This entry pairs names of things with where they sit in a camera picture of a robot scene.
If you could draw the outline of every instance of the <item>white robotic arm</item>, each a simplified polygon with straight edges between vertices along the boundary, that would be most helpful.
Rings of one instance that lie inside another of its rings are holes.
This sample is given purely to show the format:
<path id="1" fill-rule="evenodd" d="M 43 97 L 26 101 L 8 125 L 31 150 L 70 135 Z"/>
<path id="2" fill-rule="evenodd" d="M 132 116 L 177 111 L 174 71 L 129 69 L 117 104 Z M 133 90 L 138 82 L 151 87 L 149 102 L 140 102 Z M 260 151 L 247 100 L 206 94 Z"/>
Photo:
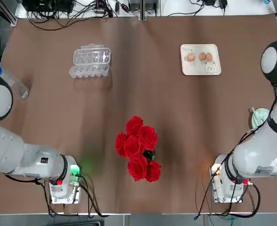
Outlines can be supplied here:
<path id="1" fill-rule="evenodd" d="M 0 120 L 13 105 L 13 93 L 0 77 Z M 49 181 L 53 203 L 79 203 L 79 167 L 71 156 L 22 138 L 0 126 L 0 173 Z"/>
<path id="2" fill-rule="evenodd" d="M 264 51 L 261 68 L 276 93 L 277 41 Z M 277 176 L 277 99 L 272 108 L 268 119 L 249 139 L 237 145 L 232 154 L 217 157 L 211 168 L 212 174 L 217 172 L 213 178 L 215 202 L 240 201 L 244 179 Z"/>

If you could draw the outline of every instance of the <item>egg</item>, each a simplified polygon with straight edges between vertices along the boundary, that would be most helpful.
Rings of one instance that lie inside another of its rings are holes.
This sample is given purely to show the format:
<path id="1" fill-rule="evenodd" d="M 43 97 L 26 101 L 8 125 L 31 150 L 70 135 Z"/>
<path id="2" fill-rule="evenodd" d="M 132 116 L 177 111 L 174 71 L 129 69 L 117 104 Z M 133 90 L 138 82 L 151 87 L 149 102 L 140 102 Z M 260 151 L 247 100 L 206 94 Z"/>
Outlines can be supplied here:
<path id="1" fill-rule="evenodd" d="M 205 60 L 205 53 L 200 53 L 199 54 L 199 60 Z"/>
<path id="2" fill-rule="evenodd" d="M 211 53 L 206 53 L 206 60 L 207 61 L 212 61 L 213 60 L 213 55 Z"/>
<path id="3" fill-rule="evenodd" d="M 188 56 L 187 56 L 187 60 L 188 61 L 193 61 L 195 59 L 195 55 L 193 53 L 190 53 Z"/>

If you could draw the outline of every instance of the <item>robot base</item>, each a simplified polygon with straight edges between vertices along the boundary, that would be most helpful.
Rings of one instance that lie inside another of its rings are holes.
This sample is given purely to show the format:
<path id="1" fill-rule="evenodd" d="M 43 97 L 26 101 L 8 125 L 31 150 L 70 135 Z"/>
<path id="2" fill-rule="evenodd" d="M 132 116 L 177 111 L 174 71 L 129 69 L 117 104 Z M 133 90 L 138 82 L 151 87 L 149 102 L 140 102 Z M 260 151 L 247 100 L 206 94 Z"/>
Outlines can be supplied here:
<path id="1" fill-rule="evenodd" d="M 78 204 L 80 199 L 80 178 L 72 173 L 78 167 L 74 158 L 65 156 L 68 166 L 67 173 L 61 185 L 49 184 L 52 204 Z"/>
<path id="2" fill-rule="evenodd" d="M 219 155 L 217 157 L 217 159 L 215 160 L 214 165 L 209 168 L 210 178 L 217 171 L 217 169 L 219 168 L 220 164 L 222 163 L 222 161 L 224 160 L 225 157 L 226 157 L 225 154 Z M 215 203 L 230 203 L 230 202 L 242 203 L 243 199 L 241 198 L 241 196 L 233 197 L 232 201 L 231 201 L 231 197 L 225 197 L 225 195 L 223 195 L 223 190 L 222 190 L 223 179 L 222 179 L 222 175 L 221 175 L 221 170 L 222 170 L 222 166 L 217 171 L 218 175 L 215 176 L 212 180 L 211 188 L 212 188 L 212 194 L 214 197 L 214 202 Z"/>

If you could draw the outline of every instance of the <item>egg carton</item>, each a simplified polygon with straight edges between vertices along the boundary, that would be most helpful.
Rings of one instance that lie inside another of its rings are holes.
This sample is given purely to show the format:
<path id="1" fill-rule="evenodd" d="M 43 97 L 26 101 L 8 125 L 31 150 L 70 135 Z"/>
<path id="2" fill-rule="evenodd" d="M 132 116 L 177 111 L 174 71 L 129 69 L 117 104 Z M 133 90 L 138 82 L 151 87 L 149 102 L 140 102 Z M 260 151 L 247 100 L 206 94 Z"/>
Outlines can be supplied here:
<path id="1" fill-rule="evenodd" d="M 109 48 L 92 47 L 77 49 L 73 54 L 73 63 L 75 65 L 105 65 L 110 62 L 111 51 Z"/>
<path id="2" fill-rule="evenodd" d="M 69 74 L 72 78 L 107 76 L 109 65 L 76 65 L 71 67 Z"/>

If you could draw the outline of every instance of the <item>brown table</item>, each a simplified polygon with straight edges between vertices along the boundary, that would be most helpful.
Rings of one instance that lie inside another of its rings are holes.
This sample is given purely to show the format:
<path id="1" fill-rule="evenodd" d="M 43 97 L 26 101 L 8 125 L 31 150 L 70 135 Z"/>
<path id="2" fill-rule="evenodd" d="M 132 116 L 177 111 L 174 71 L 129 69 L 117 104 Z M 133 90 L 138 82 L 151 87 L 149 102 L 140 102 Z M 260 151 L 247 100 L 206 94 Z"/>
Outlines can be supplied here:
<path id="1" fill-rule="evenodd" d="M 248 108 L 270 108 L 273 92 L 260 58 L 275 40 L 274 15 L 91 19 L 56 32 L 19 20 L 2 65 L 32 89 L 0 124 L 26 143 L 74 156 L 91 175 L 103 213 L 196 213 L 208 167 L 249 128 Z M 73 52 L 90 43 L 111 49 L 112 75 L 72 79 Z M 219 49 L 221 75 L 184 76 L 180 46 L 207 43 Z M 156 183 L 134 182 L 126 159 L 115 152 L 116 135 L 135 114 L 159 137 L 162 175 Z M 277 178 L 253 182 L 261 191 L 260 212 L 277 212 Z M 252 211 L 249 200 L 233 210 Z M 84 193 L 67 211 L 87 213 Z M 208 211 L 205 204 L 202 212 Z M 0 213 L 46 212 L 41 187 L 0 174 Z"/>

